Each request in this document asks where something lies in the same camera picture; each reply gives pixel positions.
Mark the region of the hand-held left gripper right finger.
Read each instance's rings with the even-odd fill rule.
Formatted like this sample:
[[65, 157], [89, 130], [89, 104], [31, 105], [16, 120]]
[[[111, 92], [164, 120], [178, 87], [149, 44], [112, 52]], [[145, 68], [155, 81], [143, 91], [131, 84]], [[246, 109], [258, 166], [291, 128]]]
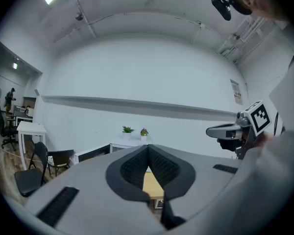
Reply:
[[229, 184], [240, 162], [148, 146], [148, 194], [162, 206], [160, 222], [168, 230], [204, 210]]

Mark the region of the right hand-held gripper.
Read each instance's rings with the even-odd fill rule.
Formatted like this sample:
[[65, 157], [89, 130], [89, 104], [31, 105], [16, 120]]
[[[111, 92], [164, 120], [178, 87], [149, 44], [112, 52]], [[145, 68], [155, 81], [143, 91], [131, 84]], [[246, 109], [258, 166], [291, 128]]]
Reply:
[[223, 150], [234, 152], [242, 160], [248, 150], [261, 146], [266, 140], [265, 129], [272, 121], [263, 101], [256, 101], [237, 113], [234, 123], [206, 129], [206, 135], [216, 138]]

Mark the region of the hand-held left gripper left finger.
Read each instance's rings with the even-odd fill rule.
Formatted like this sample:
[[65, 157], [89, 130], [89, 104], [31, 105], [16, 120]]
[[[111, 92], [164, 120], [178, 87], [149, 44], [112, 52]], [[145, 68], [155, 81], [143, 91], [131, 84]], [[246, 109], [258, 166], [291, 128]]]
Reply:
[[55, 228], [70, 235], [159, 235], [165, 228], [144, 202], [116, 195], [105, 179], [108, 166], [132, 153], [128, 148], [80, 162], [49, 181], [27, 200], [25, 208], [37, 215], [64, 187], [78, 194]]

